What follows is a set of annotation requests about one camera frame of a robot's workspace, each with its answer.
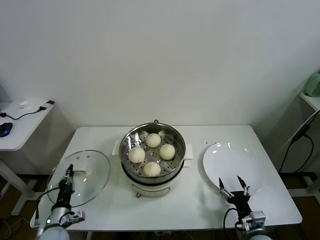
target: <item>computer mouse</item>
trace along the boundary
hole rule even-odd
[[[0,125],[0,138],[3,138],[9,135],[12,127],[13,127],[12,122],[5,122],[4,124]]]

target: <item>glass lid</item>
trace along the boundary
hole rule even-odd
[[[88,203],[106,186],[110,176],[110,161],[100,151],[84,150],[73,153],[63,159],[52,173],[47,191],[58,187],[58,183],[66,175],[70,164],[73,164],[73,190],[71,206],[78,207]],[[52,203],[56,203],[59,190],[48,193]]]

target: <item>wooden floor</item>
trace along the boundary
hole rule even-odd
[[[25,182],[29,181],[29,178],[23,178]],[[43,191],[46,187],[46,179],[38,180],[35,191]],[[305,184],[299,178],[288,177],[284,180],[287,188],[304,188]],[[3,188],[6,181],[0,178],[0,186]],[[0,200],[0,218],[9,222],[10,225],[14,224],[19,217],[11,217],[11,211],[20,197],[20,193],[12,186],[8,189],[6,194]],[[313,197],[297,197],[293,199],[299,211],[303,217],[303,222],[299,226],[303,229],[306,238],[308,240],[320,239],[320,207]],[[23,208],[21,216],[30,220],[36,209],[36,202],[29,201]],[[2,224],[0,227],[0,240],[5,239],[5,232],[8,227]],[[237,239],[236,232],[234,230],[226,231],[229,239]],[[227,240],[225,233],[222,230],[215,231],[190,231],[188,232],[194,240]],[[268,230],[269,237],[273,240],[301,240],[296,227],[294,226],[282,226],[277,229]],[[87,233],[73,232],[70,235],[70,239],[81,240],[82,237],[86,237]],[[34,240],[36,236],[36,230],[31,229],[29,224],[23,222],[20,227],[18,223],[12,228],[11,236],[12,240]],[[92,236],[93,240],[192,240],[190,236],[185,232],[175,232],[172,234],[164,234],[162,236],[156,235],[154,232],[95,232]]]

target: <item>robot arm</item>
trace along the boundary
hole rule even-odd
[[[264,225],[266,220],[265,214],[262,211],[252,211],[248,204],[250,186],[247,186],[241,177],[237,177],[243,188],[242,191],[227,191],[222,180],[219,178],[220,194],[228,203],[235,206],[238,213],[238,221],[235,223],[235,228],[242,232],[246,240],[271,240],[267,236]]]
[[[85,220],[83,211],[71,211],[70,199],[74,191],[74,170],[71,164],[64,178],[59,182],[59,193],[56,203],[51,208],[51,214],[42,222],[38,232],[37,239],[55,240],[69,239],[66,228],[72,224],[76,224]]]

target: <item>steamed bun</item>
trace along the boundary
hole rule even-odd
[[[165,144],[162,147],[160,147],[160,157],[163,160],[171,160],[174,158],[176,154],[175,147],[172,146],[171,144]]]
[[[147,177],[157,177],[161,173],[161,167],[158,163],[156,162],[148,162],[146,165],[143,167],[143,174]]]
[[[134,147],[129,151],[128,158],[134,164],[141,163],[146,157],[145,151],[141,147]]]
[[[161,138],[158,134],[151,133],[146,137],[145,143],[150,148],[156,148],[161,143]]]

